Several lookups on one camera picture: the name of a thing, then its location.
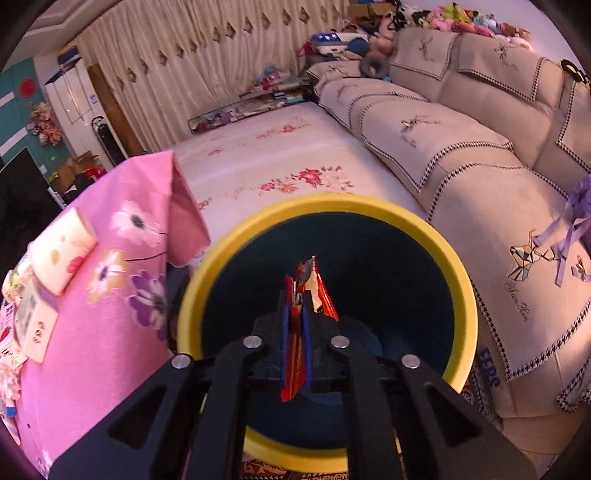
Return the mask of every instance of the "bed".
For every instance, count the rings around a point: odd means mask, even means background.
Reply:
[[[370,195],[427,216],[392,172],[315,103],[221,127],[174,151],[212,245],[262,208],[309,193]]]

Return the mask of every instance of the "sofa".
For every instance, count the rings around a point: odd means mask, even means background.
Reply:
[[[486,393],[542,474],[591,400],[591,258],[580,240],[566,260],[553,248],[572,223],[567,195],[591,173],[591,94],[559,64],[494,38],[408,28],[395,43],[390,82],[363,78],[357,61],[308,76],[319,105],[462,259]]]

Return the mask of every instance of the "cushion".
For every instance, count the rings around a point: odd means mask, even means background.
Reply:
[[[459,34],[453,32],[405,28],[398,33],[397,51],[391,64],[441,81],[457,38]]]
[[[485,80],[527,102],[535,101],[547,59],[503,40],[464,35],[457,71]]]
[[[349,116],[357,101],[374,96],[397,96],[426,102],[427,99],[404,87],[376,79],[337,79],[322,91],[318,104],[341,124],[350,128]]]
[[[554,358],[579,329],[591,336],[591,322],[585,321],[589,285],[570,273],[579,257],[591,268],[589,254],[580,242],[572,245],[558,287],[550,244],[565,237],[566,223],[561,221],[541,248],[531,239],[560,215],[564,204],[553,184],[526,167],[475,165],[448,175],[429,212],[429,222],[450,242],[472,279],[501,353],[498,368],[509,381]],[[584,350],[571,364],[584,363],[588,346]]]
[[[551,65],[545,62],[544,68]],[[513,142],[517,157],[530,167],[544,148],[553,115],[547,105],[526,103],[512,93],[459,72],[448,74],[439,102],[505,136]]]
[[[316,63],[306,70],[316,95],[320,96],[326,80],[330,78],[361,77],[359,60],[337,60]]]
[[[437,103],[380,98],[359,120],[363,141],[399,165],[420,192],[433,168],[462,148],[511,149],[511,142],[466,115]]]
[[[393,83],[420,93],[430,102],[436,102],[448,72],[454,69],[453,44],[457,34],[426,31],[422,28],[405,28],[397,34],[398,49],[391,57],[390,78]],[[430,62],[423,57],[421,39],[434,40],[426,48],[428,58],[437,58]]]
[[[591,93],[568,80],[534,169],[568,192],[591,174]]]

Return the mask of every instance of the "yellow rim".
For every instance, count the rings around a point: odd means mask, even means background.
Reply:
[[[191,279],[178,318],[178,349],[203,357],[201,323],[207,298],[219,273],[246,244],[274,225],[312,213],[347,212],[388,223],[415,239],[435,260],[449,286],[454,311],[452,352],[443,379],[461,391],[476,351],[478,321],[472,285],[457,254],[447,241],[415,214],[384,200],[360,195],[320,193],[272,205],[231,230],[206,254]],[[244,451],[281,468],[332,473],[347,470],[345,449],[311,450],[276,442],[247,428]]]

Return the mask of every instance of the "beige curtain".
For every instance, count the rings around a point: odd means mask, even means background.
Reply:
[[[76,44],[98,63],[148,151],[190,137],[187,121],[235,101],[264,67],[294,70],[348,0],[122,0]]]

